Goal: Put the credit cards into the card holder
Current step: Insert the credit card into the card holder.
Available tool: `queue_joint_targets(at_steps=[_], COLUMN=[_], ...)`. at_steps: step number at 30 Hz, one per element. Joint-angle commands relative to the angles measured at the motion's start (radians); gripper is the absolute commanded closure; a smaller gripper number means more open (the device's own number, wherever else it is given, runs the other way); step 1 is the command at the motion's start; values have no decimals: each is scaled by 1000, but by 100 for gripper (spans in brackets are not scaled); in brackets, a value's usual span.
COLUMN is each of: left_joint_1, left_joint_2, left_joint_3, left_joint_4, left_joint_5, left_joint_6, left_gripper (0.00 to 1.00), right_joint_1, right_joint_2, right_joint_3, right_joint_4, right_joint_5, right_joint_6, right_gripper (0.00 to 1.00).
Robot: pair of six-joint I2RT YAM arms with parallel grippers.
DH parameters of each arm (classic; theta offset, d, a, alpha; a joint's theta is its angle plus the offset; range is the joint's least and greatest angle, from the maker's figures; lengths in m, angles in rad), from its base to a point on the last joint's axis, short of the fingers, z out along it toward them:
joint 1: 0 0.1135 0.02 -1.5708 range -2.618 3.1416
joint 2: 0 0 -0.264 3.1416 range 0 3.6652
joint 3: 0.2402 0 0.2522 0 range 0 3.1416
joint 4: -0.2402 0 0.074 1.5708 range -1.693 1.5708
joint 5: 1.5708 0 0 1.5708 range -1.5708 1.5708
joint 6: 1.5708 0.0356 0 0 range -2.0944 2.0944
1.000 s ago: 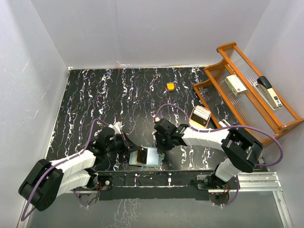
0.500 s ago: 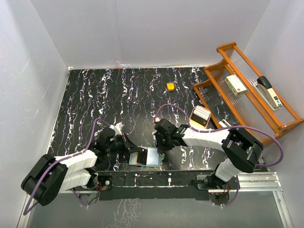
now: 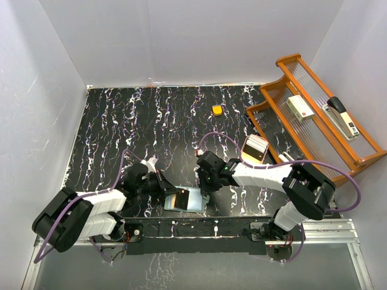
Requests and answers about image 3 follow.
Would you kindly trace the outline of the green card holder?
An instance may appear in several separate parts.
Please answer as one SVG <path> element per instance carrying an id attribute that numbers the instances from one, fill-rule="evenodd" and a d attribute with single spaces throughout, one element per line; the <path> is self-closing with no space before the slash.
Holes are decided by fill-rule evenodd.
<path id="1" fill-rule="evenodd" d="M 180 192 L 167 196 L 164 202 L 166 211 L 204 213 L 209 195 L 202 195 L 199 187 L 181 187 Z"/>

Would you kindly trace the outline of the gold credit card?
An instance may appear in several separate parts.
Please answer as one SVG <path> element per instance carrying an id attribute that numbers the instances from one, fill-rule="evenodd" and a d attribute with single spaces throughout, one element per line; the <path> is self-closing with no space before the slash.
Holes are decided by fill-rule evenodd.
<path id="1" fill-rule="evenodd" d="M 177 195 L 169 195 L 165 198 L 165 203 L 164 203 L 164 209 L 165 210 L 172 210 L 175 208 L 175 200 L 176 200 Z"/>

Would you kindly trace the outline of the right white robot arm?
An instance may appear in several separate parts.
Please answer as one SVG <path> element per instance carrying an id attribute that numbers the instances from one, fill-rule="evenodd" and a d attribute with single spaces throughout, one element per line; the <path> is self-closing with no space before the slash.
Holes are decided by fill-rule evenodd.
<path id="1" fill-rule="evenodd" d="M 283 240 L 303 221 L 323 219 L 336 190 L 334 182 L 314 165 L 299 160 L 294 164 L 254 169 L 240 159 L 225 162 L 206 151 L 198 155 L 197 165 L 200 188 L 205 195 L 231 185 L 264 187 L 288 196 L 289 202 L 276 210 L 270 222 L 251 230 L 266 239 Z"/>

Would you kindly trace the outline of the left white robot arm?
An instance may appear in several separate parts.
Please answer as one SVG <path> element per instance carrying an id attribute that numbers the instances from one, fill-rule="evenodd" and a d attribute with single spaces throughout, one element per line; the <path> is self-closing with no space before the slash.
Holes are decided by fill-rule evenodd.
<path id="1" fill-rule="evenodd" d="M 76 192 L 64 187 L 34 220 L 32 230 L 60 253 L 78 240 L 93 236 L 105 235 L 118 241 L 124 236 L 125 226 L 113 214 L 123 210 L 129 196 L 153 193 L 167 197 L 187 192 L 143 160 L 129 167 L 123 184 L 114 188 Z"/>

